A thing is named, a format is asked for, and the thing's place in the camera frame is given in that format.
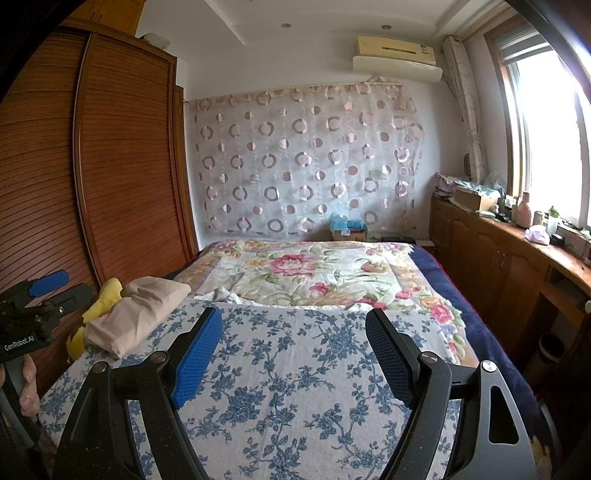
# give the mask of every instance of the screw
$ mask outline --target screw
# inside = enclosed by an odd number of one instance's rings
[[[166,360],[166,352],[163,352],[162,350],[158,351],[158,352],[154,352],[152,353],[152,355],[150,355],[150,361],[154,364],[161,364],[162,362],[164,362]]]
[[[423,352],[421,353],[421,360],[428,364],[434,364],[437,361],[437,355],[433,352]]]
[[[97,362],[92,366],[92,371],[95,374],[101,374],[107,369],[107,362]]]
[[[491,362],[490,360],[484,360],[482,362],[482,368],[489,373],[496,372],[496,363]]]

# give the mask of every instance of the window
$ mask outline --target window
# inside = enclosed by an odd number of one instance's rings
[[[508,124],[508,190],[526,190],[532,209],[578,226],[591,224],[591,105],[548,42],[528,23],[511,19],[486,35],[504,94]]]

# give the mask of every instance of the air conditioner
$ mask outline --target air conditioner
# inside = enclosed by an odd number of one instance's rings
[[[437,83],[442,70],[431,47],[391,38],[357,37],[353,71]]]

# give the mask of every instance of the plastic bottle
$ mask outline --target plastic bottle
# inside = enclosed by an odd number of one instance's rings
[[[552,235],[556,233],[558,228],[558,211],[554,208],[554,205],[548,210],[548,226],[546,227],[546,233]]]
[[[530,207],[530,193],[523,192],[521,202],[517,206],[517,225],[522,228],[529,228],[533,221],[534,212],[531,211]]]

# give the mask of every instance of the wooden cabinet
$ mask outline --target wooden cabinet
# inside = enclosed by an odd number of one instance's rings
[[[431,209],[431,220],[429,222],[429,237],[435,244],[437,260],[441,265],[449,265],[449,242],[452,228],[452,221],[446,216],[441,208]]]
[[[504,245],[494,234],[476,231],[472,252],[466,297],[480,317],[489,323],[502,288]]]
[[[452,220],[448,275],[461,292],[468,292],[472,276],[473,231],[462,218]]]
[[[175,69],[166,52],[73,19],[31,56],[0,103],[0,291],[60,269],[97,291],[194,256]],[[33,354],[40,393],[67,368],[80,314]]]
[[[87,0],[71,17],[97,22],[135,35],[145,0]]]
[[[512,353],[526,331],[548,261],[522,238],[450,203],[433,201],[430,224],[441,266]]]
[[[544,283],[547,264],[534,253],[513,244],[501,259],[506,275],[489,324],[510,355],[519,344]]]

